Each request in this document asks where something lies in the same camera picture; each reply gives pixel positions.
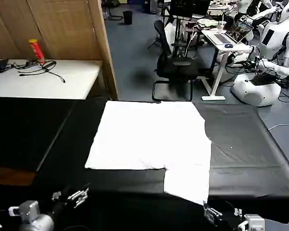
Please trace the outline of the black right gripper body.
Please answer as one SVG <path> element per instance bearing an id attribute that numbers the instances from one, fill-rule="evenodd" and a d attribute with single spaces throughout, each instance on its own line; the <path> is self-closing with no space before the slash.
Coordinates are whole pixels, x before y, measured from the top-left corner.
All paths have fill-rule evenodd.
<path id="1" fill-rule="evenodd" d="M 243 216 L 238 217 L 234 215 L 233 210 L 222 211 L 223 219 L 219 225 L 214 225 L 219 231 L 237 231 L 238 225 L 244 220 Z"/>

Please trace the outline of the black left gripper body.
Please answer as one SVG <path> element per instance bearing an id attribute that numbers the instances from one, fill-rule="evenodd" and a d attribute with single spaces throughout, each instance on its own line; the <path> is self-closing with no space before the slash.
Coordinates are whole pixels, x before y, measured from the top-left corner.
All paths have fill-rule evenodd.
<path id="1" fill-rule="evenodd" d="M 62 192 L 62 197 L 58 201 L 52 201 L 52 206 L 51 209 L 48 211 L 47 215 L 50 217 L 57 217 L 60 215 L 60 213 L 66 208 L 69 207 L 70 205 L 67 202 L 68 196 L 71 194 L 71 189 L 63 189 L 61 190 Z"/>

